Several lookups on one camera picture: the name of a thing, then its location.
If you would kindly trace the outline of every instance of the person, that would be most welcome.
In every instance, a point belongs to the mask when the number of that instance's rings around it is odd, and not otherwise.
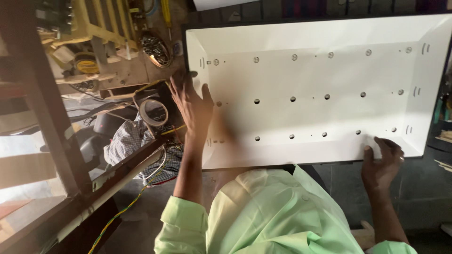
[[[213,101],[207,84],[202,99],[196,94],[190,73],[170,80],[187,132],[156,253],[363,253],[339,205],[298,166],[293,175],[278,169],[232,170],[236,175],[226,177],[208,215],[202,206],[201,160]],[[414,254],[389,196],[403,151],[387,139],[375,137],[375,142],[382,159],[374,160],[366,146],[362,167],[375,229],[373,253]]]

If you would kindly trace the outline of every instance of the white pipe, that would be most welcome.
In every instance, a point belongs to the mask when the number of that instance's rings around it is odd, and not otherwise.
[[[157,162],[162,155],[162,149],[157,150],[154,154],[147,157],[138,166],[132,169],[124,178],[119,180],[113,187],[105,192],[99,199],[95,200],[93,204],[82,211],[77,218],[69,222],[63,229],[57,234],[58,242],[61,242],[68,234],[70,234],[76,227],[78,227],[86,218],[88,218],[94,211],[102,206],[109,198],[111,198],[118,190],[122,189],[128,182],[130,182],[137,174],[145,170],[149,165]]]

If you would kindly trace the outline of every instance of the white wire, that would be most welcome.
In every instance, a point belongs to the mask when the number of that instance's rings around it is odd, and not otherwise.
[[[165,160],[166,160],[166,149],[165,149],[165,146],[162,146],[162,147],[163,147],[163,152],[165,153],[165,155],[163,157],[162,164],[160,164],[160,166],[154,172],[152,172],[152,174],[150,174],[148,177],[143,179],[143,185],[145,184],[145,181],[147,179],[149,179],[151,176],[153,176],[163,166],[163,164],[165,163]]]

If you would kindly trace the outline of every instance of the shirt sleeve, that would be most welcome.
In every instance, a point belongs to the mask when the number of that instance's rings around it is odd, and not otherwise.
[[[160,219],[155,253],[206,253],[207,217],[202,205],[171,196]]]
[[[373,247],[373,254],[417,254],[413,247],[404,242],[383,241]]]

